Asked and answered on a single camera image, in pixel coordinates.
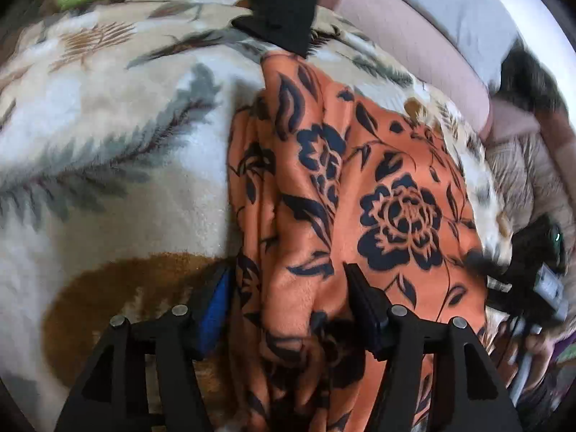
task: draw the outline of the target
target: orange floral blanket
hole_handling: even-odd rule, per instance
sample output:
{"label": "orange floral blanket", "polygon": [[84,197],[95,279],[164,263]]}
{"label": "orange floral blanket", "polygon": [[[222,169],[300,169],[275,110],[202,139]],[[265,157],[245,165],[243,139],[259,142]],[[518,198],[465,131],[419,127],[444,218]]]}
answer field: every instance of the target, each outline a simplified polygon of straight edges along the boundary
{"label": "orange floral blanket", "polygon": [[[272,52],[237,112],[230,199],[244,233],[230,330],[250,431],[363,431],[385,369],[356,339],[343,262],[419,317],[481,332],[481,248],[462,170],[433,131]],[[418,421],[430,401],[424,359]]]}

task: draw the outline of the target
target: gray pillow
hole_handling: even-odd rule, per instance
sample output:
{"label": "gray pillow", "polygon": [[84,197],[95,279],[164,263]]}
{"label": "gray pillow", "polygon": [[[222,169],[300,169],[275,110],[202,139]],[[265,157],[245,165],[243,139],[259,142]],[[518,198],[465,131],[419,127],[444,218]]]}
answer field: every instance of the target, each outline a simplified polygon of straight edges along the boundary
{"label": "gray pillow", "polygon": [[518,29],[500,0],[404,0],[442,32],[486,86],[500,85],[500,66]]}

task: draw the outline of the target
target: brown patch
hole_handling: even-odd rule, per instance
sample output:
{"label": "brown patch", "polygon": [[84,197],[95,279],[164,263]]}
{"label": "brown patch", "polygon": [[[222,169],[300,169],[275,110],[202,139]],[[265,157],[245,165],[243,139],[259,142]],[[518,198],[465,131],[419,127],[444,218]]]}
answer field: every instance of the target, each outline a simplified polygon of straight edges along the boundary
{"label": "brown patch", "polygon": [[500,212],[498,216],[496,216],[496,222],[498,223],[498,231],[500,232],[500,235],[503,236],[504,239],[512,238],[512,226],[510,225],[510,221],[504,211]]}
{"label": "brown patch", "polygon": [[50,71],[54,72],[74,62],[80,62],[84,68],[86,59],[97,51],[130,40],[133,28],[133,24],[113,22],[102,26],[96,24],[91,29],[85,28],[77,33],[63,36],[65,53],[58,62],[52,64]]}
{"label": "brown patch", "polygon": [[[190,289],[202,285],[201,270],[215,261],[189,253],[159,253],[114,261],[74,278],[58,294],[42,325],[42,351],[56,378],[67,387],[74,384],[94,338],[112,316],[124,313],[136,322],[161,315],[185,302]],[[225,340],[209,359],[195,365],[208,414],[217,426],[235,409]]]}
{"label": "brown patch", "polygon": [[404,110],[408,114],[408,117],[416,122],[419,121],[419,115],[425,116],[428,112],[426,108],[421,104],[421,102],[415,97],[410,97],[410,99],[404,102]]}
{"label": "brown patch", "polygon": [[250,9],[252,7],[251,0],[238,0],[234,6],[238,6],[238,8],[247,8]]}

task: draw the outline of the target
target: bedsheet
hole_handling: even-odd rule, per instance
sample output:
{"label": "bedsheet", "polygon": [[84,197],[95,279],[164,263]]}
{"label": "bedsheet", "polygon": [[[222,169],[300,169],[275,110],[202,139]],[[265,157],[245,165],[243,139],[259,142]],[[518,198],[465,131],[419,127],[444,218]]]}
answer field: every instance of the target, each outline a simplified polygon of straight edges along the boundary
{"label": "bedsheet", "polygon": [[[230,28],[241,5],[114,0],[67,12],[24,31],[0,71],[0,375],[39,432],[53,429],[111,316],[154,317],[200,268],[237,253],[230,122],[276,49]],[[443,133],[483,248],[509,259],[483,147],[453,103],[331,11],[318,9],[311,37],[314,66]],[[228,418],[218,362],[199,373],[215,424]]]}

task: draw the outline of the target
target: black cloth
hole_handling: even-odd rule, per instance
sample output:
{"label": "black cloth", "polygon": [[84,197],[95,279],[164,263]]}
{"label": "black cloth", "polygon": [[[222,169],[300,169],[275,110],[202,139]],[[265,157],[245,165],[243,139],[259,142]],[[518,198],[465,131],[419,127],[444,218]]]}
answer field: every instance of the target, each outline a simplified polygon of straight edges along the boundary
{"label": "black cloth", "polygon": [[552,414],[555,388],[556,375],[553,370],[549,370],[537,388],[520,397],[516,411],[524,432],[546,430],[546,422]]}
{"label": "black cloth", "polygon": [[527,112],[568,112],[556,80],[520,40],[502,62],[495,96]]}
{"label": "black cloth", "polygon": [[255,0],[251,16],[232,25],[251,36],[306,57],[317,0]]}

